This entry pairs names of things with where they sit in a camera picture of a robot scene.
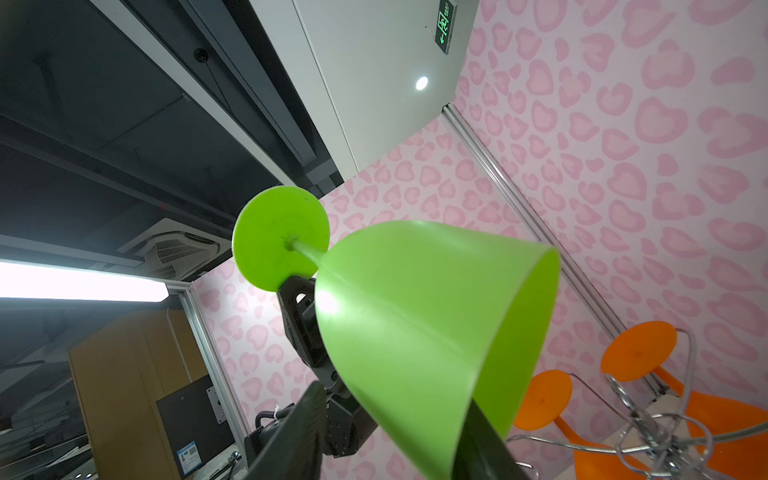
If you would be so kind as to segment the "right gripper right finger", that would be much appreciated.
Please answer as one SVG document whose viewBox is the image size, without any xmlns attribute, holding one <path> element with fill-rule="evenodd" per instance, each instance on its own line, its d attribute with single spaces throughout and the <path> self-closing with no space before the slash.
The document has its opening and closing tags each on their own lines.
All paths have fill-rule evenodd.
<svg viewBox="0 0 768 480">
<path fill-rule="evenodd" d="M 451 479 L 528 480 L 475 401 L 465 417 Z"/>
</svg>

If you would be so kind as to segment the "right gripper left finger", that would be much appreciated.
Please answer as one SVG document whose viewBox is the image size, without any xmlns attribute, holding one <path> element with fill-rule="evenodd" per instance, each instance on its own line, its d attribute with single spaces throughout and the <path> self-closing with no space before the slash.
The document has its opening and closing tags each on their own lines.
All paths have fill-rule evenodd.
<svg viewBox="0 0 768 480">
<path fill-rule="evenodd" d="M 246 438 L 248 479 L 318 479 L 327 429 L 326 391 L 310 384 L 296 404 L 260 411 Z"/>
</svg>

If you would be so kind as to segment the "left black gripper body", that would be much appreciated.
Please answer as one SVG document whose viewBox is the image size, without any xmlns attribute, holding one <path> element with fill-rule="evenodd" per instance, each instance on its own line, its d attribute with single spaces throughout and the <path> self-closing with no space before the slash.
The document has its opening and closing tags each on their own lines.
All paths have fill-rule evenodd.
<svg viewBox="0 0 768 480">
<path fill-rule="evenodd" d="M 323 454 L 340 458 L 356 454 L 378 424 L 355 399 L 333 365 L 321 338 L 312 278 L 291 276 L 277 297 L 286 337 L 303 364 L 326 391 L 327 429 Z"/>
</svg>

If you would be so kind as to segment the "orange plastic wine glass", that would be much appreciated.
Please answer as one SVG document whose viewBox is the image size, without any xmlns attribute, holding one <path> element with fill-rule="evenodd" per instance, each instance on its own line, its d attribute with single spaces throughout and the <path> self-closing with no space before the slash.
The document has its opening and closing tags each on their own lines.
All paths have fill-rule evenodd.
<svg viewBox="0 0 768 480">
<path fill-rule="evenodd" d="M 572 376 L 560 370 L 548 370 L 536 375 L 530 382 L 514 426 L 524 431 L 535 431 L 551 423 L 575 445 L 605 448 L 605 445 L 585 440 L 561 417 L 572 396 Z M 574 452 L 574 473 L 578 480 L 644 479 L 632 472 L 616 455 Z"/>
<path fill-rule="evenodd" d="M 665 322 L 652 321 L 632 327 L 607 347 L 601 372 L 620 382 L 653 373 L 682 396 L 684 384 L 663 368 L 677 339 L 678 330 Z M 767 420 L 767 411 L 762 408 L 697 391 L 691 394 L 686 414 L 701 421 L 714 435 L 746 429 Z M 767 435 L 717 442 L 707 465 L 735 479 L 765 479 Z"/>
</svg>

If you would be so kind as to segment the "green plastic wine glass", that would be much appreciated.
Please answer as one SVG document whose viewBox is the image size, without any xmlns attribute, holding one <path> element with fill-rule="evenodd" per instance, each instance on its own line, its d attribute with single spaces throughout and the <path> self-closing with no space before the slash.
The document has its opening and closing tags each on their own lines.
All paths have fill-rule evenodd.
<svg viewBox="0 0 768 480">
<path fill-rule="evenodd" d="M 560 272 L 547 245 L 390 221 L 330 240 L 318 199 L 254 197 L 233 232 L 236 266 L 275 292 L 315 279 L 319 332 L 342 381 L 429 479 L 447 479 L 472 407 L 510 431 L 541 354 Z"/>
</svg>

